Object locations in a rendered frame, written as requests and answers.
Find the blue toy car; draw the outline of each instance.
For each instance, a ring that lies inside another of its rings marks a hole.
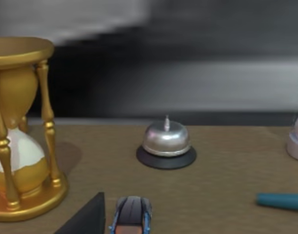
[[[110,234],[149,234],[152,206],[147,198],[121,197],[116,204]]]

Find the wooden table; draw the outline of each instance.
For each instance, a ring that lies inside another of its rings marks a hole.
[[[107,224],[118,197],[152,202],[152,234],[298,234],[298,213],[257,206],[258,192],[298,193],[298,161],[284,144],[286,127],[188,127],[199,156],[190,167],[159,171],[135,150],[146,126],[57,126],[57,155],[68,197],[47,214],[0,223],[0,234],[52,234],[100,191]],[[44,143],[41,126],[31,135]]]

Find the hourglass top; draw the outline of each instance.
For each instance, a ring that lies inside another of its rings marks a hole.
[[[52,56],[51,41],[32,37],[0,37],[0,69],[33,64]]]

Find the golden hourglass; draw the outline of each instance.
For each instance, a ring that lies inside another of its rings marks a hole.
[[[21,221],[59,205],[68,185],[55,153],[54,114],[47,74],[53,44],[45,39],[0,38],[0,221]],[[40,85],[48,157],[27,134],[26,113]]]

